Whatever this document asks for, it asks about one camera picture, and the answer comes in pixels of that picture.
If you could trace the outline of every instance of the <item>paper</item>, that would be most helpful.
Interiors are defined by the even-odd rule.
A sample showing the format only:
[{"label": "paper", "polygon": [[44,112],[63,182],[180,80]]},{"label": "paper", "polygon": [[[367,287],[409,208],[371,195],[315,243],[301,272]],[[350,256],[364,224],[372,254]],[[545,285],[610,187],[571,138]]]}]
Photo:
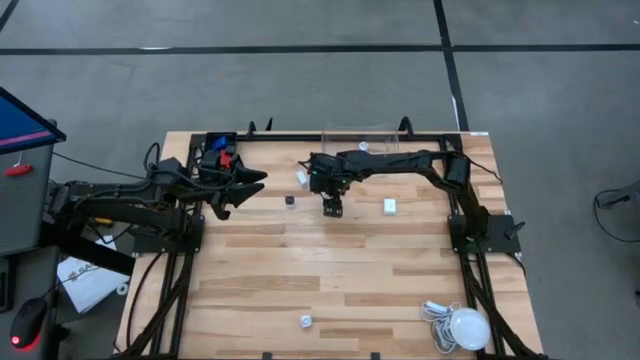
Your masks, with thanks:
[{"label": "paper", "polygon": [[[104,236],[104,239],[111,241],[113,237]],[[116,250],[116,245],[113,242],[105,244],[102,240],[97,240],[96,244]],[[81,314],[86,313],[97,305],[102,299],[116,290],[120,284],[129,281],[129,276],[102,268],[94,269],[96,269],[95,265],[74,257],[69,257],[58,264],[58,278],[60,281],[75,278],[64,282],[62,286],[69,294],[76,311]]]}]

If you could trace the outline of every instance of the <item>wooden table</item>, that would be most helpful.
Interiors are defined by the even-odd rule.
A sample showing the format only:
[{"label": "wooden table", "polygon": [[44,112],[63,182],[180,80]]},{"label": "wooden table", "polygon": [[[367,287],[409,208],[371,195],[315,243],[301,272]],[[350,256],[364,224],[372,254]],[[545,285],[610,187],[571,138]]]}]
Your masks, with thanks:
[{"label": "wooden table", "polygon": [[[191,133],[167,134],[163,158],[186,163]],[[464,152],[497,170],[489,136],[463,133]],[[438,150],[401,142],[400,151]],[[317,142],[241,142],[249,168],[269,173],[266,188],[219,221],[205,206],[206,234],[196,255],[180,358],[442,358],[419,306],[432,300],[465,304],[458,257],[451,250],[447,196],[418,175],[380,175],[354,183],[344,217],[322,216],[322,200],[302,190],[298,160]],[[472,166],[472,184],[492,213],[506,209],[500,183]],[[287,209],[285,195],[296,196]],[[384,198],[397,200],[385,216]],[[136,262],[117,343],[124,348],[132,294],[153,255]],[[497,307],[531,349],[542,352],[522,270],[506,255],[487,255]],[[158,305],[166,255],[144,284],[133,334]],[[313,317],[302,329],[301,315]],[[165,324],[168,350],[173,314]],[[474,358],[458,350],[448,358]]]}]

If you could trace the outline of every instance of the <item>black clamp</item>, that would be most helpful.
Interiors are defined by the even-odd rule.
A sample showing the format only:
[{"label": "black clamp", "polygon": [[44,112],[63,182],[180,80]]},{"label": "black clamp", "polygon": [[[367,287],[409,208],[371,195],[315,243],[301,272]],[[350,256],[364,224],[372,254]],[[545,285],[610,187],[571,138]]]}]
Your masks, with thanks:
[{"label": "black clamp", "polygon": [[[264,128],[264,131],[271,131],[273,127],[273,118],[269,118],[269,122],[267,123],[267,127]],[[249,130],[247,130],[247,140],[253,139],[253,133],[257,131],[256,123],[253,121],[249,121]]]},{"label": "black clamp", "polygon": [[400,120],[398,131],[406,131],[409,139],[413,137],[413,124],[411,124],[411,120],[408,117],[405,116]]}]

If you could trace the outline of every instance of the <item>white cube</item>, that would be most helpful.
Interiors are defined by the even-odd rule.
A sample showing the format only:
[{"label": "white cube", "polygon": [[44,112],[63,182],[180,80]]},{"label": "white cube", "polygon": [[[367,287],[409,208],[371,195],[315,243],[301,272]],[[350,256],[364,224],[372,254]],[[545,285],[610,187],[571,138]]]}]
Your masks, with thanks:
[{"label": "white cube", "polygon": [[396,199],[384,199],[384,214],[385,215],[396,214]]},{"label": "white cube", "polygon": [[311,326],[311,315],[302,315],[300,317],[300,326],[308,328]]}]

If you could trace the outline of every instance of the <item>blue object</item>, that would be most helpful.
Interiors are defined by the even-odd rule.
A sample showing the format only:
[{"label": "blue object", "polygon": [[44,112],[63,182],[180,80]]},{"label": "blue object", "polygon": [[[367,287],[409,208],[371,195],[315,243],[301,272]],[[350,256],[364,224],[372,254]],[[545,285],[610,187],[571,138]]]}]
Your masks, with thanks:
[{"label": "blue object", "polygon": [[66,136],[0,88],[0,154],[64,141]]},{"label": "blue object", "polygon": [[227,147],[228,144],[229,144],[229,141],[227,140],[227,137],[221,136],[217,138],[216,141],[213,142],[213,150],[214,151],[223,150]]}]

